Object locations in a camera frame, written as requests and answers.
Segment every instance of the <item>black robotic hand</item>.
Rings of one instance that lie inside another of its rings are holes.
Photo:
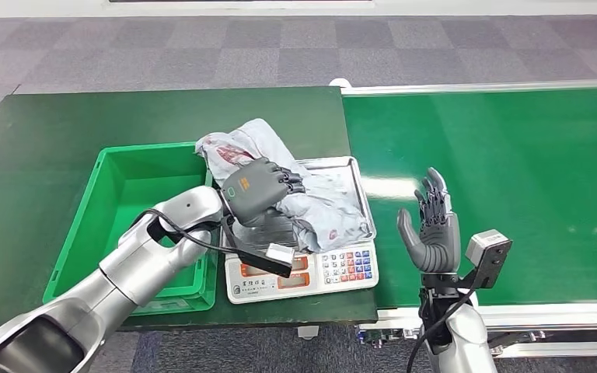
[[[461,261],[459,219],[452,212],[450,196],[441,174],[430,167],[427,175],[422,180],[426,195],[415,190],[420,205],[420,235],[413,230],[410,215],[403,208],[397,215],[397,228],[410,259],[419,271],[456,272]]]
[[[266,158],[237,170],[222,186],[230,212],[246,227],[260,225],[267,211],[292,193],[305,193],[301,176]]]

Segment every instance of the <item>white fabric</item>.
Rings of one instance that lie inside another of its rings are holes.
[[[254,119],[225,134],[215,132],[201,138],[196,153],[207,164],[219,185],[253,159],[267,157],[303,178],[305,193],[290,194],[275,208],[294,223],[301,247],[326,252],[356,242],[368,234],[368,226],[357,206],[337,180],[328,175],[312,175],[299,165],[282,140],[262,119]]]

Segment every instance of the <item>stainless steel tray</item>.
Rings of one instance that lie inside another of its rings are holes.
[[[297,162],[313,174],[330,176],[335,180],[333,188],[347,192],[347,195],[351,196],[351,203],[358,207],[369,227],[369,234],[352,244],[368,242],[376,237],[376,227],[369,210],[369,202],[362,189],[358,161],[354,157],[303,159]],[[297,251],[302,249],[294,237],[292,222],[279,214],[268,215],[264,225],[256,228],[246,228],[235,223],[232,232],[242,241],[259,250],[266,250],[270,243],[292,247]],[[220,244],[230,247],[223,232],[221,232]]]

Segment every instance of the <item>gray carpet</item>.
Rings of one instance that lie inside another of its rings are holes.
[[[597,16],[0,19],[0,100],[15,93],[597,78]],[[118,333],[92,371],[402,371],[345,326]],[[500,360],[503,372],[597,372],[597,358]],[[424,356],[415,371],[429,371]]]

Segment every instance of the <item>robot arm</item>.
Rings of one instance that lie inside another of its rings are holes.
[[[426,195],[415,192],[420,205],[419,235],[411,227],[406,210],[402,209],[397,217],[397,228],[422,281],[419,315],[424,326],[407,372],[417,348],[426,343],[436,373],[496,373],[486,326],[469,298],[476,289],[495,284],[511,240],[494,229],[474,235],[466,257],[475,267],[459,277],[459,221],[443,177],[433,168],[427,174],[423,180]]]
[[[256,216],[288,193],[304,191],[300,177],[258,159],[228,178],[219,193],[199,186],[154,206],[120,237],[117,248],[63,295],[0,327],[0,373],[86,372],[106,339],[208,248],[210,229]],[[175,245],[159,242],[170,237]],[[288,276],[292,263],[247,249],[251,265]]]

